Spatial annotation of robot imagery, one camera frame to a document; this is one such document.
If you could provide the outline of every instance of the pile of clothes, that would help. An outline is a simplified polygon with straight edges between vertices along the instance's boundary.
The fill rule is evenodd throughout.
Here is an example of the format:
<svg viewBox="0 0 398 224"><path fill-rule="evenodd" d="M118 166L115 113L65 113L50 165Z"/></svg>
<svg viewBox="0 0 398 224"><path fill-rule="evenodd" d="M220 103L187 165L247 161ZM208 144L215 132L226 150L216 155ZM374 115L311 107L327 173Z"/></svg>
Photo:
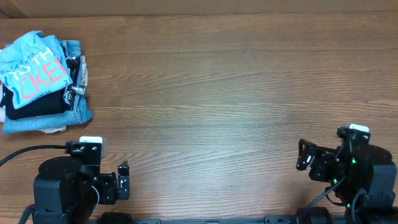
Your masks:
<svg viewBox="0 0 398 224"><path fill-rule="evenodd" d="M88 71L77 40L31 31L0 51L2 133L65 131L88 122Z"/></svg>

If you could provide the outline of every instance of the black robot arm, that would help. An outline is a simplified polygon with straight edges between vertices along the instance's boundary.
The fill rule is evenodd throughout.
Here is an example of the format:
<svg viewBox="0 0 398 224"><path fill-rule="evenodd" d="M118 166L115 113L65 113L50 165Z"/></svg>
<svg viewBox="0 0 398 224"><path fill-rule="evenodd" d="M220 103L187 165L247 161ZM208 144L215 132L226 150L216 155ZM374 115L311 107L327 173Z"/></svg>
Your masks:
<svg viewBox="0 0 398 224"><path fill-rule="evenodd" d="M106 212L95 224L390 224L398 223L392 206L397 167L391 153L369 144L369 129L350 124L339 127L341 145L336 149L317 146L301 139L296 169L311 167L312 180L330 183L318 198L295 215L267 215L264 218L212 220L133 219L124 213ZM21 149L0 161L46 147L66 148L70 156L43 162L34 180L35 203L26 208L20 223L32 214L35 224L85 224L97 204L115 204L130 194L127 161L118 167L118 177L101 174L104 146L97 142L68 142L65 146L34 146ZM330 215L324 207L313 207L330 192L341 200L335 205L346 208L343 217Z"/></svg>
<svg viewBox="0 0 398 224"><path fill-rule="evenodd" d="M342 142L337 149L320 147L301 139L297 170L304 171L310 165L310 178L329 182L331 187L344 178L333 191L341 200L339 205L346 207L347 222L398 221L392 206L397 167L391 153L370 145L369 129L364 126L349 124L339 127L337 136ZM309 221L308 210L309 207L300 214L301 222Z"/></svg>
<svg viewBox="0 0 398 224"><path fill-rule="evenodd" d="M34 205L29 206L37 224L84 224L97 204L114 205L130 194L127 161L118 167L118 178L101 174L103 145L68 142L65 153L43 162L34 180Z"/></svg>

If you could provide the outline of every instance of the folded clothes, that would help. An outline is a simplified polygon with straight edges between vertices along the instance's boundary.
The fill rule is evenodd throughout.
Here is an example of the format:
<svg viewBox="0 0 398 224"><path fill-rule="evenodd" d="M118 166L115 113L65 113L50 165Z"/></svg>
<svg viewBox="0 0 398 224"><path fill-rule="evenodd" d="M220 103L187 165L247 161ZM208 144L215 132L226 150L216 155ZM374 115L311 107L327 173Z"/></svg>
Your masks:
<svg viewBox="0 0 398 224"><path fill-rule="evenodd" d="M41 31L31 31L0 52L0 79L13 91L15 109L72 84L64 61L60 62L50 49L53 46L60 55L56 38L45 40L48 47L41 35Z"/></svg>
<svg viewBox="0 0 398 224"><path fill-rule="evenodd" d="M60 128L41 129L39 131L42 131L45 134L51 134L51 133L56 133L57 131L66 131L66 130L67 130L67 127L66 126L62 126Z"/></svg>
<svg viewBox="0 0 398 224"><path fill-rule="evenodd" d="M77 57L76 59L68 59L67 69L70 71L70 76L74 77L74 84L76 84L78 71L79 71L79 61L80 58ZM9 119L21 119L21 118L28 118L31 116L40 116L40 115L49 115L49 114L57 114L63 113L66 110L71 110L73 108L73 98L69 98L70 100L64 101L64 95L67 93L65 89L55 91L39 99L29 103L26 106L23 106L19 109L15 109L14 105L12 104L12 91L9 91L6 87L3 86L4 90L4 99L3 104L6 106L6 116Z"/></svg>
<svg viewBox="0 0 398 224"><path fill-rule="evenodd" d="M65 46L65 56L78 57L80 56L80 42L79 41L61 41L62 46ZM85 63L80 63L79 72L76 84L82 85L83 72L87 71ZM76 94L73 97L72 110L66 110L63 113L43 115L29 118L22 118L11 120L7 116L4 121L2 133L16 133L21 131L34 131L40 129L59 128L61 126L68 126L73 124L82 124L89 121L93 115L88 109L84 95Z"/></svg>
<svg viewBox="0 0 398 224"><path fill-rule="evenodd" d="M67 105L63 102L64 89L40 97L38 100L19 109L15 109L12 104L12 92L4 85L2 89L5 93L3 103L6 106L6 115L9 119L15 120L32 116L63 113L68 109Z"/></svg>

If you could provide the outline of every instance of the light blue denim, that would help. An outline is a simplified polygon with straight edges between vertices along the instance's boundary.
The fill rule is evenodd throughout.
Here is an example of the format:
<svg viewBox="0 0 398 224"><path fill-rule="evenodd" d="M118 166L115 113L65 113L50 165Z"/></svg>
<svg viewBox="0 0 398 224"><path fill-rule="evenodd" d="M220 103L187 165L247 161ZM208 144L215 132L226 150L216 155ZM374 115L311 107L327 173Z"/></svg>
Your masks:
<svg viewBox="0 0 398 224"><path fill-rule="evenodd" d="M80 42L77 40L62 40L61 46L65 47L65 56L78 57L81 54ZM81 74L83 71L80 64L77 85L81 85ZM52 114L11 120L6 117L2 127L3 134L17 133L21 131L35 131L39 129L57 128L65 125L83 124L88 122L93 115L87 107L86 99L83 95L76 94L73 102L73 109L61 114Z"/></svg>

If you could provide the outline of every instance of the black metal base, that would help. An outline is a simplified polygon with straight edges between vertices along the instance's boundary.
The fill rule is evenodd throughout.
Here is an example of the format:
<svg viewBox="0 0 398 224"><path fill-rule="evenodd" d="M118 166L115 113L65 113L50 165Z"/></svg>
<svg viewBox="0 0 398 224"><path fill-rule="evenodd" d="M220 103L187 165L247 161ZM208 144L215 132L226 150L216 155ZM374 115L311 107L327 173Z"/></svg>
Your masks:
<svg viewBox="0 0 398 224"><path fill-rule="evenodd" d="M297 224L295 215L266 215L264 218L220 218L220 219L197 219L197 220L164 220L158 218L132 219L128 222L115 220L115 218L101 217L92 224ZM333 224L345 224L343 216L331 216Z"/></svg>

